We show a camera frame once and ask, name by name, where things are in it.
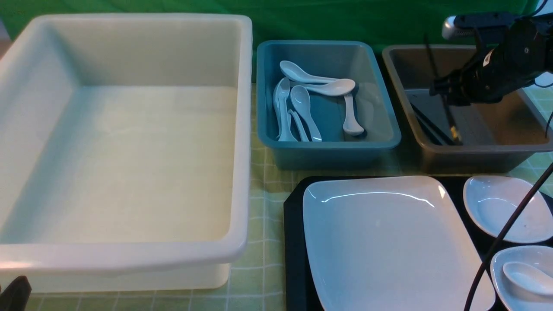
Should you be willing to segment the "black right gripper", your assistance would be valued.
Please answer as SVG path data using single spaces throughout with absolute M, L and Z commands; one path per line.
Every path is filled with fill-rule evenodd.
M 448 98 L 449 105 L 496 104 L 505 95 L 534 83 L 539 75 L 539 43 L 502 43 L 474 55 L 460 69 L 432 84 Z M 430 95 L 436 96 L 431 86 Z

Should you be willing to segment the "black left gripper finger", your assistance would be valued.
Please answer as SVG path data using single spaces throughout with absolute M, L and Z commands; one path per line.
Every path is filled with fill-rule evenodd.
M 1 311 L 25 311 L 32 287 L 26 276 L 16 277 L 0 295 Z

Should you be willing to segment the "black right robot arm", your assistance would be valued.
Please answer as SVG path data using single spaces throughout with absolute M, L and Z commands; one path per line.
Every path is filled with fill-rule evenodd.
M 476 53 L 458 69 L 437 77 L 430 95 L 454 106 L 495 104 L 552 71 L 552 14 L 509 12 L 449 16 L 445 39 L 474 37 Z

